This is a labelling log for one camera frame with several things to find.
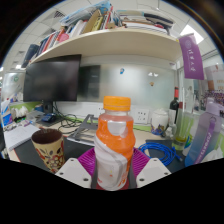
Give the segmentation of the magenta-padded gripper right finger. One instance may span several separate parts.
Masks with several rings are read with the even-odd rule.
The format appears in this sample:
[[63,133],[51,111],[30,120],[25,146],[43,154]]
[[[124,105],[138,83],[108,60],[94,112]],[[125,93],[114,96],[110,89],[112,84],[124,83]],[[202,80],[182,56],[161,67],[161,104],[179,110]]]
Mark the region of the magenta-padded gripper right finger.
[[133,151],[128,175],[130,189],[144,187],[170,174],[158,158],[150,159],[138,149]]

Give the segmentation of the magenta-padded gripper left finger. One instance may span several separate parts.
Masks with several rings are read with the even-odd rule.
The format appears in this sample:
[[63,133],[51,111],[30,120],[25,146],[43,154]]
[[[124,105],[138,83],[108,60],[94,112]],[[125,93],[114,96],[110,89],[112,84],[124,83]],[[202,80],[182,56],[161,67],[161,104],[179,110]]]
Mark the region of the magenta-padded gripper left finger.
[[94,189],[97,183],[96,158],[91,148],[78,158],[69,158],[56,173],[80,187]]

